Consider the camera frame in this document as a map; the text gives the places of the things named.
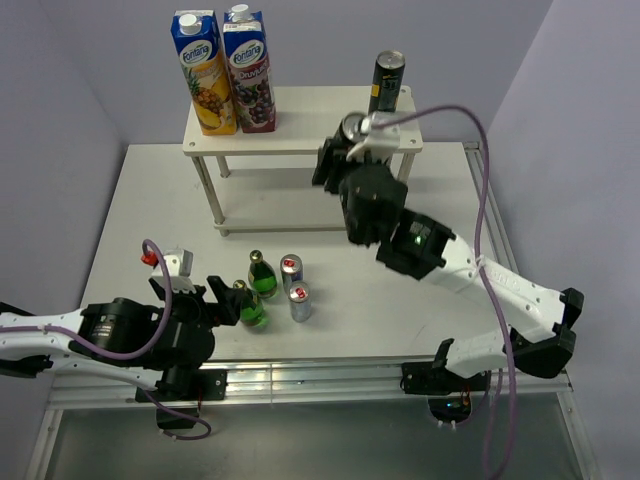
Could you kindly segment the black can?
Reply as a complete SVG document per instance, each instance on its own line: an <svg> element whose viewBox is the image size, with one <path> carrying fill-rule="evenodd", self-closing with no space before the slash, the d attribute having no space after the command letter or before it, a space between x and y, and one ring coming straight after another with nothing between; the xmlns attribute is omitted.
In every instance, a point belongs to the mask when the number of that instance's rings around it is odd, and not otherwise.
<svg viewBox="0 0 640 480"><path fill-rule="evenodd" d="M356 144L364 141L368 134L363 130L363 121L367 115L363 112L350 112L339 123L333 139L338 148L348 153Z"/></svg>
<svg viewBox="0 0 640 480"><path fill-rule="evenodd" d="M374 66L368 113L395 112L406 60L397 50L380 52Z"/></svg>

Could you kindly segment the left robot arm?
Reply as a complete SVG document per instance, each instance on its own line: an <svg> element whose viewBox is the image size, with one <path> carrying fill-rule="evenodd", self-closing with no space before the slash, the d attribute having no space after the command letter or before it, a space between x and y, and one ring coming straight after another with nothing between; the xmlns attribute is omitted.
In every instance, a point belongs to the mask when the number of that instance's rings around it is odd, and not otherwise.
<svg viewBox="0 0 640 480"><path fill-rule="evenodd" d="M214 328L240 319L243 293L218 276L161 305L117 297L65 314L35 316L1 306L1 372L85 375L130 383L164 400L196 389L215 349Z"/></svg>

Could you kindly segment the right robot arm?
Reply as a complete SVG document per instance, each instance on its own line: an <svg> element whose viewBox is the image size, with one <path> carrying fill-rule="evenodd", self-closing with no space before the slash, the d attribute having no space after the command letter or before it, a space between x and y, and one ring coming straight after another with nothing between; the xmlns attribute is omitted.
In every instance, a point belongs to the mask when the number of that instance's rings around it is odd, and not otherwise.
<svg viewBox="0 0 640 480"><path fill-rule="evenodd" d="M349 241L376 246L385 267L487 307L499 321L496 332L442 341L422 374L428 391L450 393L501 368L542 379L564 370L574 353L583 294L528 281L475 252L449 227L405 208L407 186L370 153L361 161L350 158L355 147L339 136L327 138L312 177L313 185L339 196Z"/></svg>

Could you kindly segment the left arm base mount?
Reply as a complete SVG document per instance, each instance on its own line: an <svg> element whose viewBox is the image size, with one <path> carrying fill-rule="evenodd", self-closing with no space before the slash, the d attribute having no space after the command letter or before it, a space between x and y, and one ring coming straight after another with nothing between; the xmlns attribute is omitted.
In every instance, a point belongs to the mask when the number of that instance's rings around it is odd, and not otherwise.
<svg viewBox="0 0 640 480"><path fill-rule="evenodd" d="M137 387L134 400L155 407L161 435L173 441L203 440L212 434L212 426L201 417L203 403L225 399L227 378L225 369L164 375L153 391Z"/></svg>

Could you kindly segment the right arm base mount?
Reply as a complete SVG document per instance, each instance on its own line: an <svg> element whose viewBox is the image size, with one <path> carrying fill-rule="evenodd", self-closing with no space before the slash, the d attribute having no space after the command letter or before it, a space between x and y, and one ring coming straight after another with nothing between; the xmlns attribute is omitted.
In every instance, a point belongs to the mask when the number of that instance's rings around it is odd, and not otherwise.
<svg viewBox="0 0 640 480"><path fill-rule="evenodd" d="M455 431L468 423L486 403L491 373L463 378L429 362L401 364L400 389L406 395L425 396L435 425Z"/></svg>

